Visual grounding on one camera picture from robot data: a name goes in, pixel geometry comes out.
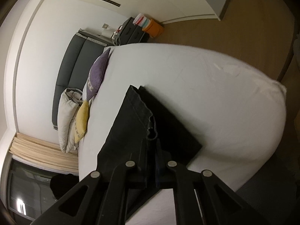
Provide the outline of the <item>black denim pants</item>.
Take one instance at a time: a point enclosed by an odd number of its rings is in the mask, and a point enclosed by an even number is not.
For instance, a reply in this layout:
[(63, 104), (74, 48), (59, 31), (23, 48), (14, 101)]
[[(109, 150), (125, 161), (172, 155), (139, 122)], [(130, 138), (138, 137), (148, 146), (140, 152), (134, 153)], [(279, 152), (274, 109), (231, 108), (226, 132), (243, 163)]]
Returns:
[(132, 183), (127, 193), (126, 215), (133, 215), (171, 178), (167, 163), (186, 167), (202, 145), (184, 125), (144, 87), (129, 86), (104, 145), (97, 155), (97, 171), (111, 179), (117, 166), (134, 161), (133, 174), (126, 174), (121, 188)]

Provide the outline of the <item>black round object by window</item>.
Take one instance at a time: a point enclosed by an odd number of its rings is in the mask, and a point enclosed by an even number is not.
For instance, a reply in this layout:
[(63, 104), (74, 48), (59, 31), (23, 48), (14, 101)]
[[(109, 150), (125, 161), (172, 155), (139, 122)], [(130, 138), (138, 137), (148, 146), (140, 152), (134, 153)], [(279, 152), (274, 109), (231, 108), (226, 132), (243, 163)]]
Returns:
[(73, 174), (57, 174), (50, 180), (50, 189), (59, 200), (79, 182), (79, 177)]

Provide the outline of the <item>beige curtain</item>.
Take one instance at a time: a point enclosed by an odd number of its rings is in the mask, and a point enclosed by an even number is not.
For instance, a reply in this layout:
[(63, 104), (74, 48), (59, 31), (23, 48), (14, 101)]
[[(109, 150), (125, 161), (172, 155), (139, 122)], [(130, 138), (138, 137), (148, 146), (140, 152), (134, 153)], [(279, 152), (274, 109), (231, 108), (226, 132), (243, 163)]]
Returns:
[(16, 133), (9, 152), (25, 161), (55, 171), (79, 173), (78, 152), (63, 153), (60, 146), (51, 142)]

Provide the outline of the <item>yellow cushion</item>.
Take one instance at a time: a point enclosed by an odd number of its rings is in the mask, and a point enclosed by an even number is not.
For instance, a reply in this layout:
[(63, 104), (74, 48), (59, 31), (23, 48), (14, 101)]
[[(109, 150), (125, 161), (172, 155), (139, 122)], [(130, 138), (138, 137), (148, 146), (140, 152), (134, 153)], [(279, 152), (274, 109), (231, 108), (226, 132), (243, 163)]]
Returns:
[(83, 101), (75, 119), (75, 143), (77, 144), (86, 134), (89, 120), (89, 102)]

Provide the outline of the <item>dark window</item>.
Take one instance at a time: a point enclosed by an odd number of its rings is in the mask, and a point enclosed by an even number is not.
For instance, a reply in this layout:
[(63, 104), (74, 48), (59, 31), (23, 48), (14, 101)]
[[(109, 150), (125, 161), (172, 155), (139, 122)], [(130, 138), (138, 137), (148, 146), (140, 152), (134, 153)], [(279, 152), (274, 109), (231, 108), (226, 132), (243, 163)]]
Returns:
[(50, 180), (59, 173), (12, 160), (7, 179), (7, 208), (16, 224), (31, 224), (57, 199)]

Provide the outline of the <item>grey white folded duvet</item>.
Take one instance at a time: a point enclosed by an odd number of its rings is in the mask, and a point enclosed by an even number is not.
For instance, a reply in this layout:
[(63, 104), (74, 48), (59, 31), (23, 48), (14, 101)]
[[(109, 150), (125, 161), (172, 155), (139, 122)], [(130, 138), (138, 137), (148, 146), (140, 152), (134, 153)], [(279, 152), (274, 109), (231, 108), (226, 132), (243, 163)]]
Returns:
[(59, 146), (63, 153), (75, 151), (75, 118), (83, 103), (82, 91), (77, 88), (66, 88), (61, 94), (57, 114)]

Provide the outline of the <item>purple cushion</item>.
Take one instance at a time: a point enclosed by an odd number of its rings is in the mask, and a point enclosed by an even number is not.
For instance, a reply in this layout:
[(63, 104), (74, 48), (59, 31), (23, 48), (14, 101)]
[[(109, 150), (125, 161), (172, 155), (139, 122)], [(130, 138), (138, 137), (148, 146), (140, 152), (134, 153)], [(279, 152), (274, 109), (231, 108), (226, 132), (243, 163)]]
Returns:
[(86, 100), (89, 101), (91, 98), (93, 98), (102, 82), (105, 76), (105, 72), (108, 66), (108, 61), (109, 61), (109, 54), (110, 54), (110, 49), (108, 48), (103, 52), (95, 61), (94, 64), (92, 65), (88, 78), (86, 81)]

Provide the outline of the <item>dark grey headboard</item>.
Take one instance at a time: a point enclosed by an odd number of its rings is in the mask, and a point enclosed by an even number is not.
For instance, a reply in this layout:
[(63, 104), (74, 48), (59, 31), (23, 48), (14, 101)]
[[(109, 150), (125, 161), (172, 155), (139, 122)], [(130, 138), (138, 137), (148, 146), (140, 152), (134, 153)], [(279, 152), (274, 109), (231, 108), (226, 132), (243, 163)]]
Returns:
[(113, 43), (103, 36), (80, 29), (71, 39), (64, 53), (57, 75), (52, 104), (52, 124), (57, 130), (57, 114), (61, 94), (66, 88), (82, 90), (90, 68), (103, 53), (104, 48)]

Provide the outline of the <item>dark nightstand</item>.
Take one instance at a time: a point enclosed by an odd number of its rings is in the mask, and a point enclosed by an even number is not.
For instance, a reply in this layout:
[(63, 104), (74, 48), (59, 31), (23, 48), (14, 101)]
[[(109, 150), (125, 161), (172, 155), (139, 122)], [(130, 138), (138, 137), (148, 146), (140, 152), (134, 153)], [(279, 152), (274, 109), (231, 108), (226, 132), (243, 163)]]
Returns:
[(135, 25), (133, 21), (134, 18), (130, 17), (123, 23), (117, 35), (117, 45), (147, 43), (149, 34), (144, 32), (141, 27)]

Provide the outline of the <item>orange box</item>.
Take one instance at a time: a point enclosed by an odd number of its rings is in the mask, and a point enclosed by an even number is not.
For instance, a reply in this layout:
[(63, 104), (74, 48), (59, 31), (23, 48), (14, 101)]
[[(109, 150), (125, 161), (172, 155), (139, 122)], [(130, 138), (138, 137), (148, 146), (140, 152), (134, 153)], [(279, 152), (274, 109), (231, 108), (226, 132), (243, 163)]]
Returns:
[(151, 19), (149, 24), (142, 30), (148, 33), (151, 38), (156, 38), (164, 32), (164, 27), (155, 20)]

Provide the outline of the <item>striped paper bag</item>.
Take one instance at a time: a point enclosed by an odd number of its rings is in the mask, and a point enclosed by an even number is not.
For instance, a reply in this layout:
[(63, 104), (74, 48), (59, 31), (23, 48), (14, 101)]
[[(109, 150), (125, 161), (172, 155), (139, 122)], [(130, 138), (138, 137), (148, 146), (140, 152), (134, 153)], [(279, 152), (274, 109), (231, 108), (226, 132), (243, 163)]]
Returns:
[(146, 28), (150, 24), (150, 22), (151, 20), (141, 13), (138, 14), (133, 20), (134, 25), (142, 27), (143, 29)]

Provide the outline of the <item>white wall switch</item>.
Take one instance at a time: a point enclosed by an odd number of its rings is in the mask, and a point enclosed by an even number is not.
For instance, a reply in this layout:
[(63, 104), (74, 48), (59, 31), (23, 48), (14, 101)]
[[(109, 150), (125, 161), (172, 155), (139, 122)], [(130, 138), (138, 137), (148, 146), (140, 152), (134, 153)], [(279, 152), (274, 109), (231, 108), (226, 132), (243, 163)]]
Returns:
[(107, 29), (108, 27), (109, 27), (109, 25), (108, 24), (103, 24), (103, 26), (102, 26), (104, 29)]

